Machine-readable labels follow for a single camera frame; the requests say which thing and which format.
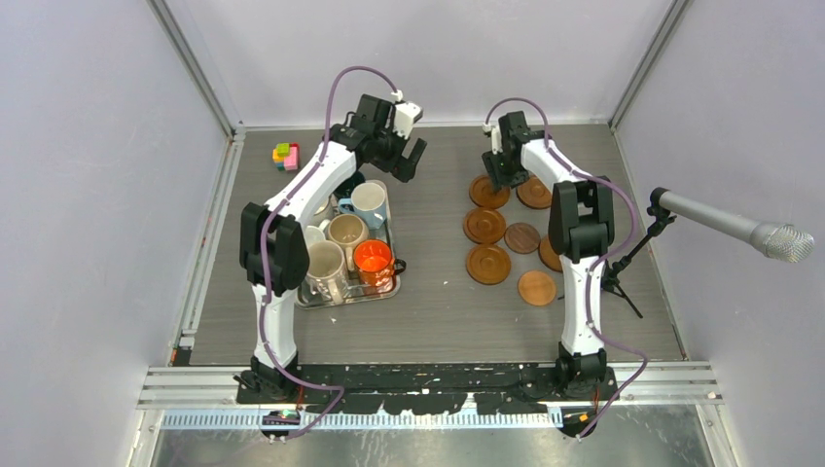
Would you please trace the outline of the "ringed wooden coaster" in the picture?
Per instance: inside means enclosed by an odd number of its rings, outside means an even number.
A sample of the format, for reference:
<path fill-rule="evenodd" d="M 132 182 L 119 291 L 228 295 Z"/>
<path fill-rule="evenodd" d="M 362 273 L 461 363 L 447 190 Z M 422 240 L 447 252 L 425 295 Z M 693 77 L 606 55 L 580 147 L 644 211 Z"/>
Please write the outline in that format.
<path fill-rule="evenodd" d="M 479 244 L 471 248 L 466 258 L 466 270 L 471 278 L 483 285 L 503 282 L 512 267 L 509 254 L 494 244 Z"/>
<path fill-rule="evenodd" d="M 468 192 L 470 200 L 478 207 L 498 209 L 510 199 L 510 189 L 505 187 L 495 191 L 491 179 L 487 175 L 476 177 L 470 183 Z"/>
<path fill-rule="evenodd" d="M 562 265 L 559 255 L 553 249 L 550 239 L 545 235 L 539 244 L 538 248 L 539 258 L 541 262 L 549 269 L 562 272 Z"/>
<path fill-rule="evenodd" d="M 466 214 L 462 228 L 474 243 L 494 244 L 504 236 L 507 222 L 496 209 L 477 207 Z"/>
<path fill-rule="evenodd" d="M 516 189 L 519 201 L 531 209 L 548 209 L 552 205 L 552 192 L 535 176 Z"/>

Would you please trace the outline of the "dark walnut coaster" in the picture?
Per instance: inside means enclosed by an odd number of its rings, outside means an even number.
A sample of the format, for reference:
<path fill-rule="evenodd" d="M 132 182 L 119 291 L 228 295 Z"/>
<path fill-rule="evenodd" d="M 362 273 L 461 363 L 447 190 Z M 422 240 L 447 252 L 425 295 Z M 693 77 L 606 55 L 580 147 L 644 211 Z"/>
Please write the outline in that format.
<path fill-rule="evenodd" d="M 542 236 L 533 226 L 518 222 L 507 227 L 503 238 L 513 252 L 530 254 L 539 248 Z"/>

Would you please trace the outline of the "orange translucent cup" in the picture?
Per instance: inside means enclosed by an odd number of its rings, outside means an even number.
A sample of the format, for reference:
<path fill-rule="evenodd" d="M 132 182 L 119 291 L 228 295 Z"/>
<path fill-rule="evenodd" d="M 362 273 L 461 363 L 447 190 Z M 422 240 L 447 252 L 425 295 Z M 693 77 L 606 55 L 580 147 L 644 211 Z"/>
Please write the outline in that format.
<path fill-rule="evenodd" d="M 407 269 L 407 262 L 396 258 L 389 244 L 378 239 L 360 243 L 354 261 L 361 282 L 380 293 L 393 290 L 397 276 Z"/>

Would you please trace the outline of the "light wooden coaster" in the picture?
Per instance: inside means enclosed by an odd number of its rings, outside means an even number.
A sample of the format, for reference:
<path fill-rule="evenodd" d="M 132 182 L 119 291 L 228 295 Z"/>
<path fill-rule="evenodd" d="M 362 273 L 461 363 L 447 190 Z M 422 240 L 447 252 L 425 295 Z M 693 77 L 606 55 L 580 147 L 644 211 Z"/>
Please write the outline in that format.
<path fill-rule="evenodd" d="M 518 281 L 520 297 L 529 305 L 549 305 L 556 298 L 557 287 L 553 278 L 540 270 L 525 272 Z"/>

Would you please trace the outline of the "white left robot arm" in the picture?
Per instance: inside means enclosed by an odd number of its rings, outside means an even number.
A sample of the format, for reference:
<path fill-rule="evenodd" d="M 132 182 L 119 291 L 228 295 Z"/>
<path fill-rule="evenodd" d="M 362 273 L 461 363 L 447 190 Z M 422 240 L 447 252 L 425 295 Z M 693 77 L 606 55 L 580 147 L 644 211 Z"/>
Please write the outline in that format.
<path fill-rule="evenodd" d="M 421 106 L 402 99 L 364 94 L 343 123 L 326 128 L 318 149 L 293 180 L 263 204 L 241 211 L 239 263 L 256 300 L 257 342 L 249 370 L 240 382 L 276 403 L 290 401 L 300 381 L 291 371 L 298 349 L 294 338 L 295 302 L 310 267 L 304 230 L 315 211 L 363 164 L 402 182 L 414 178 L 426 148 L 416 140 L 404 150 Z"/>

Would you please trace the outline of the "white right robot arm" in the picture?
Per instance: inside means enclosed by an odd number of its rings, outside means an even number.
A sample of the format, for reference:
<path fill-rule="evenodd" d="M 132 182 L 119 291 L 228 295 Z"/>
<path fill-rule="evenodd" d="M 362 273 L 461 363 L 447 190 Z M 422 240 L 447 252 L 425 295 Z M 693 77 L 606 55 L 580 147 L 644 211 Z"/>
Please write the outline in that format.
<path fill-rule="evenodd" d="M 491 148 L 483 153 L 494 190 L 516 188 L 536 177 L 552 192 L 548 238 L 563 275 L 564 327 L 552 375 L 556 392 L 585 398 L 606 380 L 607 355 L 600 331 L 602 256 L 615 237 L 611 190 L 580 169 L 521 112 L 485 122 Z"/>

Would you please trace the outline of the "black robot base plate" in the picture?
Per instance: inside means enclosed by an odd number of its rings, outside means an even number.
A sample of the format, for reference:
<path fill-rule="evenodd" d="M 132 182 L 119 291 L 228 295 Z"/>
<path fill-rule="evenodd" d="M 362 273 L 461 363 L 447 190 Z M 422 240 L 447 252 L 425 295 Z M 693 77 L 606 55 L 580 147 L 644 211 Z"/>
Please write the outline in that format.
<path fill-rule="evenodd" d="M 298 404 L 309 413 L 455 414 L 467 403 L 482 415 L 541 413 L 550 402 L 592 408 L 607 401 L 617 381 L 563 385 L 551 364 L 402 364 L 292 366 L 296 384 L 261 364 L 234 375 L 239 404 Z"/>

